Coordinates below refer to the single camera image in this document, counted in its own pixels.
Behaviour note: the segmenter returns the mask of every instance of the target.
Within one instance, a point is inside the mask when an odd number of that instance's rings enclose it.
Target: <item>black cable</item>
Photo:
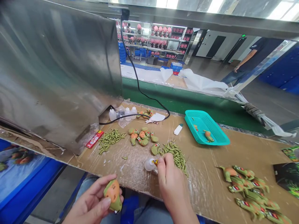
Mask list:
[[[135,76],[136,76],[136,80],[137,80],[138,90],[139,90],[139,92],[141,92],[143,95],[145,95],[147,98],[149,98],[149,99],[151,99],[151,100],[155,100],[155,101],[157,101],[157,102],[158,102],[158,103],[159,103],[165,110],[167,110],[168,115],[167,115],[167,117],[164,118],[164,120],[166,120],[166,119],[169,118],[169,116],[170,116],[170,112],[169,112],[169,110],[168,110],[163,104],[161,104],[158,100],[149,97],[148,95],[146,95],[145,93],[143,93],[143,92],[140,90],[140,87],[139,87],[139,79],[138,79],[138,76],[137,76],[136,68],[135,68],[135,65],[134,65],[134,63],[133,63],[133,61],[132,61],[132,59],[131,59],[131,57],[130,57],[130,55],[129,55],[129,52],[128,52],[127,48],[126,48],[125,41],[124,41],[124,36],[123,36],[123,34],[122,34],[122,19],[121,19],[120,27],[121,27],[121,40],[122,40],[122,43],[123,43],[123,45],[124,45],[126,54],[128,55],[128,58],[130,59],[130,62],[131,62],[131,64],[132,64],[133,68],[134,68],[134,72],[135,72]],[[99,122],[99,124],[100,124],[100,125],[111,124],[111,123],[113,123],[113,122],[115,122],[115,121],[117,121],[117,120],[119,120],[119,119],[121,119],[121,118],[124,118],[124,117],[130,117],[130,116],[135,116],[135,115],[141,115],[141,114],[129,114],[129,115],[125,115],[125,116],[121,116],[121,117],[119,117],[119,118],[116,118],[115,120],[110,121],[110,122],[107,122],[107,123],[100,123],[100,122]]]

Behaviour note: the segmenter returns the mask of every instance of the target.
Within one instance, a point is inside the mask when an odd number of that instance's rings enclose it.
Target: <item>red box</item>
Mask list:
[[[94,144],[97,142],[98,139],[100,139],[102,137],[102,135],[104,134],[103,131],[99,130],[94,137],[86,144],[87,148],[92,148],[94,146]]]

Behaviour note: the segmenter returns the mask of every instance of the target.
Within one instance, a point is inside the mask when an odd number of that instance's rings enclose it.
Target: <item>door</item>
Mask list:
[[[236,42],[236,44],[233,46],[231,51],[225,57],[223,63],[228,63],[230,61],[230,59],[233,57],[233,55],[236,53],[236,51],[239,49],[239,47],[244,43],[245,40],[246,40],[246,37],[245,38],[242,37]]]
[[[210,48],[209,52],[207,53],[207,58],[213,58],[214,55],[217,53],[218,49],[222,45],[223,41],[225,40],[226,36],[217,36],[212,47]]]

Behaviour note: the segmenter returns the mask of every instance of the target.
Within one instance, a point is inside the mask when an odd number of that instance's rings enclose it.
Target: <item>green conveyor belt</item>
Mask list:
[[[162,109],[157,101],[146,98],[138,91],[135,79],[123,77],[122,82],[124,99],[130,98],[133,102]],[[260,133],[265,131],[262,125],[236,102],[148,82],[139,83],[145,94],[158,99],[169,111],[185,114],[186,110],[203,110],[218,123]]]

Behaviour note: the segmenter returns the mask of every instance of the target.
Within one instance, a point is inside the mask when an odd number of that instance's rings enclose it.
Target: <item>power cord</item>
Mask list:
[[[122,10],[122,13],[123,13],[123,14],[124,14],[124,13],[127,14],[127,15],[126,15],[126,16],[127,16],[127,19],[126,19],[126,20],[128,20],[128,19],[129,19],[130,12],[129,12],[128,10]],[[130,55],[129,55],[129,52],[128,52],[127,48],[126,48],[125,41],[124,41],[124,36],[123,36],[123,33],[122,33],[123,14],[122,14],[122,16],[121,16],[121,24],[120,24],[120,27],[121,27],[121,40],[122,40],[122,43],[123,43],[123,45],[124,45],[126,54],[128,55],[128,58],[129,58],[129,60],[130,60],[130,62],[131,62],[131,64],[132,64],[132,66],[133,66],[133,68],[134,68],[134,72],[135,72],[135,76],[136,76],[136,80],[137,80],[138,90],[139,90],[139,92],[141,92],[143,95],[145,95],[147,98],[149,98],[149,99],[151,99],[151,100],[155,100],[155,101],[157,101],[157,102],[158,102],[158,103],[159,103],[165,110],[167,110],[168,115],[167,115],[167,117],[164,118],[164,120],[166,120],[166,119],[169,118],[169,116],[170,116],[170,111],[169,111],[169,110],[168,110],[162,103],[160,103],[157,99],[154,99],[154,98],[149,97],[148,95],[146,95],[145,93],[143,93],[143,92],[140,90],[139,79],[138,79],[138,76],[137,76],[136,68],[135,68],[135,65],[134,65],[134,63],[133,63],[133,61],[132,61],[132,59],[131,59],[131,57],[130,57]],[[124,118],[124,117],[130,117],[130,116],[135,116],[135,115],[140,115],[140,114],[129,114],[129,115],[125,115],[125,116],[121,116],[121,117],[119,117],[119,118],[116,118],[116,119],[113,120],[113,121],[110,121],[110,122],[107,122],[107,123],[99,123],[99,124],[100,124],[100,125],[111,124],[111,123],[113,123],[113,122],[115,122],[115,121],[117,121],[117,120],[119,120],[119,119],[121,119],[121,118]]]

